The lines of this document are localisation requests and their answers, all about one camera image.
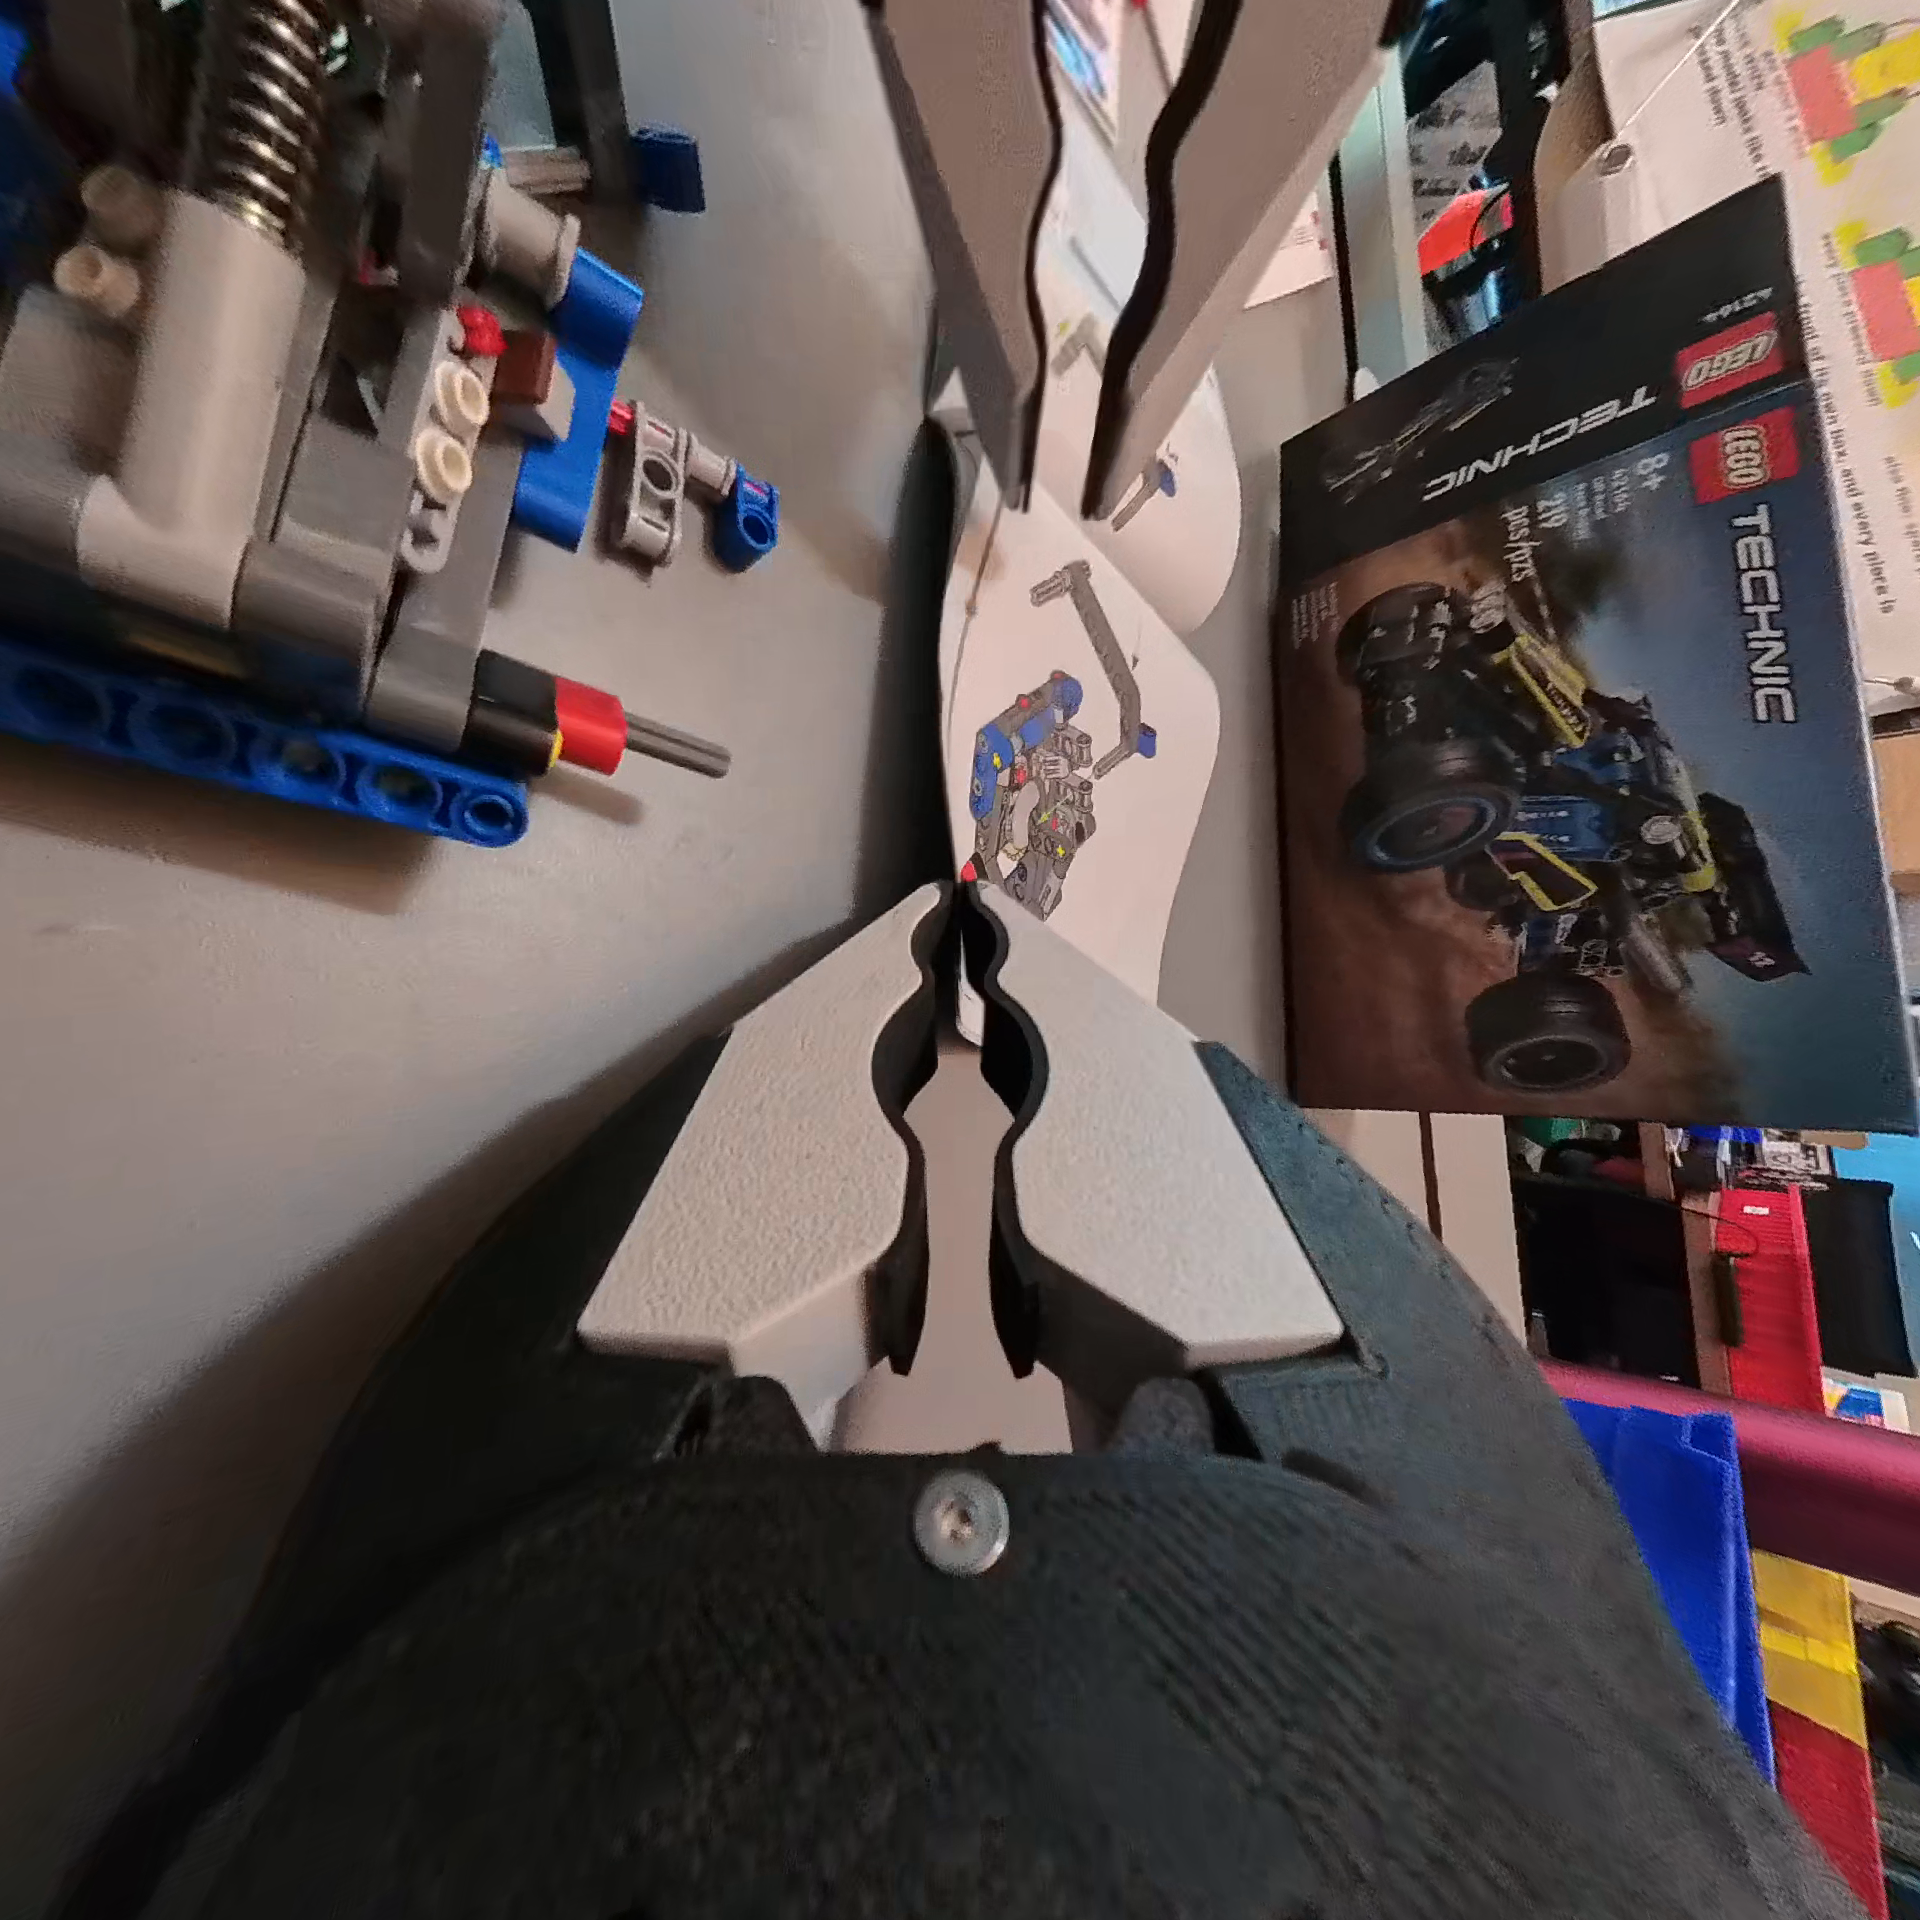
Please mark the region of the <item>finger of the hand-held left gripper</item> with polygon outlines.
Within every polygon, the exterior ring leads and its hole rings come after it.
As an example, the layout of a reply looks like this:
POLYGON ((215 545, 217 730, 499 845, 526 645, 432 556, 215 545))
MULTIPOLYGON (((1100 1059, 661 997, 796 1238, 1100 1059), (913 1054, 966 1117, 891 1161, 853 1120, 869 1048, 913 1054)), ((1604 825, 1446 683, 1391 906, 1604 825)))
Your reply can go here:
POLYGON ((1408 35, 1404 3, 1204 3, 1142 153, 1145 235, 1111 330, 1080 516, 1159 451, 1408 35))
POLYGON ((999 494, 1029 504, 1047 385, 1035 282, 1063 156, 1045 6, 869 3, 951 360, 999 494))

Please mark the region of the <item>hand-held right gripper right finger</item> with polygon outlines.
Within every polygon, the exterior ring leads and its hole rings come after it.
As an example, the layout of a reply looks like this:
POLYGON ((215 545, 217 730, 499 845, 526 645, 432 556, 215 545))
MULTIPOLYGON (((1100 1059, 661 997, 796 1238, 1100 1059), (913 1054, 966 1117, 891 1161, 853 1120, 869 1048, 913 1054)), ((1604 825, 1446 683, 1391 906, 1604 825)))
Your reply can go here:
POLYGON ((1190 1378, 1329 1354, 1342 1320, 1195 1035, 969 885, 979 1065, 1005 1112, 989 1291, 1019 1376, 1190 1378))

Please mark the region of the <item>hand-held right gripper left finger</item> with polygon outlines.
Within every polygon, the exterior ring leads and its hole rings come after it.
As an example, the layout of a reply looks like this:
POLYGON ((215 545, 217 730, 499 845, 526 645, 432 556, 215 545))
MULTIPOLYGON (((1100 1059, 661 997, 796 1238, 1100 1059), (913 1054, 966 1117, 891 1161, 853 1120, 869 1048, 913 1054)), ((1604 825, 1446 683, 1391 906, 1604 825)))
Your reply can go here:
POLYGON ((936 1062, 933 882, 727 1033, 582 1310, 600 1354, 736 1376, 908 1374, 927 1294, 927 1198, 904 1108, 936 1062))

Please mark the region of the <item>lego instruction booklet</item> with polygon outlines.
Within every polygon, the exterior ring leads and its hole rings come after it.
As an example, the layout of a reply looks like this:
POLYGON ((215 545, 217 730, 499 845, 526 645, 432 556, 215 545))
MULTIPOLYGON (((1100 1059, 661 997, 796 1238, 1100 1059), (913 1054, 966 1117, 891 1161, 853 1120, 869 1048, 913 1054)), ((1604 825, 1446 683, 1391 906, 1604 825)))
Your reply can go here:
POLYGON ((1190 650, 1240 546, 1240 480, 1204 374, 1107 518, 1079 518, 1111 323, 1049 324, 1040 453, 1022 509, 976 449, 953 377, 933 424, 956 525, 940 675, 951 864, 1148 1001, 1215 769, 1219 696, 1190 650))

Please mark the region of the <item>partly built lego model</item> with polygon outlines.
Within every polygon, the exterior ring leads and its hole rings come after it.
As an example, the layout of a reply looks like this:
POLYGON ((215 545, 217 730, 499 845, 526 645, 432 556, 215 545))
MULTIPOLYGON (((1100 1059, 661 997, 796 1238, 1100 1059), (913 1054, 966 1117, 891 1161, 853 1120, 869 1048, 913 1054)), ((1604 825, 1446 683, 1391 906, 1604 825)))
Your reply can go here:
POLYGON ((641 293, 488 138, 488 3, 4 4, 4 734, 505 849, 731 754, 488 648, 512 534, 740 572, 779 494, 617 396, 641 293))

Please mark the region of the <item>lego set cardboard box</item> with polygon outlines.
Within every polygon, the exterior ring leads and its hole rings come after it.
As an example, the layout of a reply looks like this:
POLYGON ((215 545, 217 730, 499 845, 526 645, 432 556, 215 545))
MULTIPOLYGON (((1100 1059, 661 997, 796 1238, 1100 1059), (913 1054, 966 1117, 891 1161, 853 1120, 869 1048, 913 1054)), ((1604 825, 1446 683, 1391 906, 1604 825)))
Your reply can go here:
POLYGON ((1916 1133, 1784 189, 1279 449, 1309 1108, 1916 1133))

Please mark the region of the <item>blue plastic bin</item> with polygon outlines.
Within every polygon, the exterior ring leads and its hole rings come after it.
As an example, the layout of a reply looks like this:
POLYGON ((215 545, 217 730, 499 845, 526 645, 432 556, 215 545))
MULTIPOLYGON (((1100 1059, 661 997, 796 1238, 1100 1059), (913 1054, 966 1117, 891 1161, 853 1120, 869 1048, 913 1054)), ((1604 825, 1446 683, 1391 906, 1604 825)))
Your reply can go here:
POLYGON ((1565 1402, 1723 1718, 1776 1785, 1737 1427, 1726 1412, 1565 1402))

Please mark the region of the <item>red plastic crate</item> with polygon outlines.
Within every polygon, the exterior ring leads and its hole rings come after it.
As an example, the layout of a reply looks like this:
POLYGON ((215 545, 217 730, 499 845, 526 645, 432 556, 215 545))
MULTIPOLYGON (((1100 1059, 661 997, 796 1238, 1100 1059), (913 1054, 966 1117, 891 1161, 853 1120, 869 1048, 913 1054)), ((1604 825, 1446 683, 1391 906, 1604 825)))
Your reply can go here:
POLYGON ((1720 1188, 1715 1244, 1735 1261, 1741 1329, 1728 1348, 1735 1398, 1827 1414, 1814 1268, 1798 1192, 1720 1188))

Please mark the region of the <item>magenta bar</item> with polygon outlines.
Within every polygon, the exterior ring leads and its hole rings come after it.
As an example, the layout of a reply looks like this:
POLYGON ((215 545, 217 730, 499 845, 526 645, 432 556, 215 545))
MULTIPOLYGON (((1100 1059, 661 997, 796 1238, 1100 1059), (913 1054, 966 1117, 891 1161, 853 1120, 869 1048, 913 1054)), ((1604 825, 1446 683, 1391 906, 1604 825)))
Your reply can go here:
POLYGON ((1541 1361, 1565 1402, 1726 1414, 1735 1425, 1748 1541, 1758 1549, 1917 1595, 1917 1440, 1823 1412, 1702 1394, 1667 1380, 1541 1361))

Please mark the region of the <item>yellow and red container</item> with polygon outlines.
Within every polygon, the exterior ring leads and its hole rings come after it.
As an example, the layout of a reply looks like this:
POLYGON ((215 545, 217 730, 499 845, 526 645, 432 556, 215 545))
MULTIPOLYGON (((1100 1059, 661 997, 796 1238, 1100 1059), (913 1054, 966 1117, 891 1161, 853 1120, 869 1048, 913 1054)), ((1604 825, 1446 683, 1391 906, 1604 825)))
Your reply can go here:
POLYGON ((1750 1552, 1781 1794, 1868 1915, 1888 1917, 1853 1595, 1845 1576, 1750 1552))

